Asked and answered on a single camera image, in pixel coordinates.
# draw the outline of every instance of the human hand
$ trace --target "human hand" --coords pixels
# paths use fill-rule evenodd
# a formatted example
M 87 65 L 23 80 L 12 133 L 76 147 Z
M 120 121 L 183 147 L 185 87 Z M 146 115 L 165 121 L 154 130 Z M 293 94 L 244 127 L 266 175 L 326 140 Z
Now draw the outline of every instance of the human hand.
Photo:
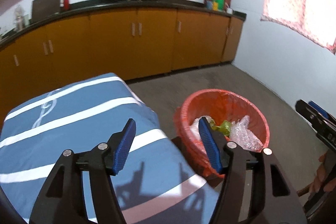
M 320 190 L 320 188 L 322 186 L 322 183 L 327 178 L 326 169 L 324 167 L 324 163 L 325 163 L 325 160 L 326 160 L 326 154 L 327 153 L 325 153 L 324 155 L 322 155 L 319 158 L 319 162 L 321 162 L 322 164 L 320 165 L 320 167 L 316 171 L 316 177 L 315 177 L 313 183 L 310 184 L 309 193 L 317 193 Z M 335 186 L 336 186 L 336 178 L 334 178 L 329 183 L 327 183 L 324 186 L 323 190 L 325 192 L 330 192 L 330 191 L 334 190 Z

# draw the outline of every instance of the countertop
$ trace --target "countertop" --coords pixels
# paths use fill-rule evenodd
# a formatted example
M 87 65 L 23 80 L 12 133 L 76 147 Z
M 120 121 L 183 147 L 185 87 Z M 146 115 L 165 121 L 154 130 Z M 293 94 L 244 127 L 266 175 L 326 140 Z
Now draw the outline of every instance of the countertop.
M 61 12 L 58 14 L 54 14 L 52 16 L 49 16 L 41 21 L 38 21 L 36 23 L 33 23 L 23 29 L 20 32 L 15 32 L 14 34 L 7 36 L 3 38 L 0 41 L 0 49 L 5 47 L 6 45 L 13 42 L 15 39 L 20 37 L 21 35 L 32 31 L 36 28 L 42 27 L 43 25 L 46 25 L 48 23 L 51 23 L 53 21 L 63 19 L 66 17 L 82 14 L 82 13 L 88 13 L 98 10 L 107 10 L 107 9 L 115 9 L 115 8 L 131 8 L 131 7 L 149 7 L 149 8 L 176 8 L 176 9 L 185 9 L 185 10 L 195 10 L 200 12 L 206 12 L 226 17 L 236 17 L 243 21 L 246 19 L 246 14 L 234 11 L 233 15 L 227 14 L 225 12 L 221 11 L 213 11 L 208 10 L 203 7 L 204 5 L 202 3 L 197 3 L 193 1 L 188 0 L 121 0 L 118 2 L 106 2 L 104 0 L 87 0 L 82 1 L 79 3 L 71 4 L 71 10 L 66 12 Z

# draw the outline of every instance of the trash can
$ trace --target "trash can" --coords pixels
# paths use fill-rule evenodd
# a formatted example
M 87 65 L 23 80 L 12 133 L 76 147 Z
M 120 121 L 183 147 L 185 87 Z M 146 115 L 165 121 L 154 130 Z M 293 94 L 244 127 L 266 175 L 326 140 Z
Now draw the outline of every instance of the trash can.
M 190 130 L 194 120 L 204 115 L 211 116 L 218 126 L 224 120 L 237 122 L 249 115 L 249 130 L 263 143 L 263 148 L 268 147 L 267 121 L 260 110 L 246 98 L 219 89 L 200 90 L 191 94 L 183 105 L 177 108 L 174 123 L 177 135 L 182 140 L 182 154 L 195 172 L 206 180 L 223 178 L 224 175 L 219 175 L 211 167 L 202 141 L 197 140 Z

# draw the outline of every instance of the concrete floor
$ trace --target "concrete floor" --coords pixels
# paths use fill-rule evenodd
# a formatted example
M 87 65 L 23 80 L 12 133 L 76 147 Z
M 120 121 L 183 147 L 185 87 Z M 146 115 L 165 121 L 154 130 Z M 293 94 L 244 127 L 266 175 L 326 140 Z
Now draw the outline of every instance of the concrete floor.
M 176 137 L 174 112 L 193 92 L 217 88 L 247 98 L 265 115 L 270 128 L 269 147 L 297 190 L 313 181 L 318 158 L 327 150 L 315 137 L 313 129 L 289 105 L 230 64 L 174 73 L 129 86 L 157 113 L 161 129 L 170 139 Z

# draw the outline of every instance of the striped tablecloth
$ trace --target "striped tablecloth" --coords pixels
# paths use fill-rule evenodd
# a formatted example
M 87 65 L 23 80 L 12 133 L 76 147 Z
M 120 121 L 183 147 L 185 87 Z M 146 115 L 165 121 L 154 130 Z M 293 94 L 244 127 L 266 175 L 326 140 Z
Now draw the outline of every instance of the striped tablecloth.
M 131 223 L 209 223 L 218 194 L 186 163 L 160 130 L 155 112 L 113 73 L 31 99 L 6 117 L 0 136 L 0 185 L 28 222 L 36 197 L 65 149 L 91 150 L 136 121 L 124 169 L 112 177 Z M 83 173 L 89 219 L 96 221 L 88 173 Z

